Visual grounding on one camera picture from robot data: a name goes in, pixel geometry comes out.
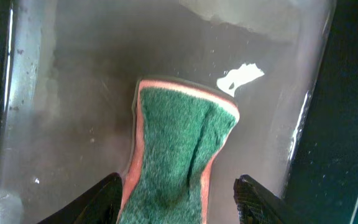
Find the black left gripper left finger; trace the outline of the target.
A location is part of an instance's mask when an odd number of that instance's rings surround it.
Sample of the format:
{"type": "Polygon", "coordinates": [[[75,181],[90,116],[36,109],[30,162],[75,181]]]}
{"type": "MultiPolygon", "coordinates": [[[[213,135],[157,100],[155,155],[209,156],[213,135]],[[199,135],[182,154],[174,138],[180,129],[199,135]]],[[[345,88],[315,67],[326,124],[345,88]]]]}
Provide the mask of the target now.
{"type": "Polygon", "coordinates": [[[122,179],[113,172],[39,224],[113,224],[117,222],[121,200],[122,179]]]}

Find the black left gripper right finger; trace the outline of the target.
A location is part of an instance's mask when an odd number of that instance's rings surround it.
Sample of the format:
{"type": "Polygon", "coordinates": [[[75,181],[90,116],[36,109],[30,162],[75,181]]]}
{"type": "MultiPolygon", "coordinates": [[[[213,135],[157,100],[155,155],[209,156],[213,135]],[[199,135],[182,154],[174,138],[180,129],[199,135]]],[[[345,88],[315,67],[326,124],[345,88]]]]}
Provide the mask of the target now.
{"type": "Polygon", "coordinates": [[[234,181],[234,201],[240,224],[296,224],[309,223],[282,199],[244,174],[234,181]]]}

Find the black water tray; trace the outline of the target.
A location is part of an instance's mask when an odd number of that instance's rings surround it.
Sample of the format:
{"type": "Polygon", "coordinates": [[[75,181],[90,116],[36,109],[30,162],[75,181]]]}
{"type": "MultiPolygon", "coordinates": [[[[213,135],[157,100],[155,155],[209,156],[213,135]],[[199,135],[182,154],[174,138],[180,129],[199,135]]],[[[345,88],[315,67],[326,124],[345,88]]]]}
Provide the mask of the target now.
{"type": "Polygon", "coordinates": [[[358,209],[358,1],[0,1],[0,223],[37,223],[131,158],[146,75],[218,89],[241,118],[208,221],[248,174],[312,223],[358,209]]]}

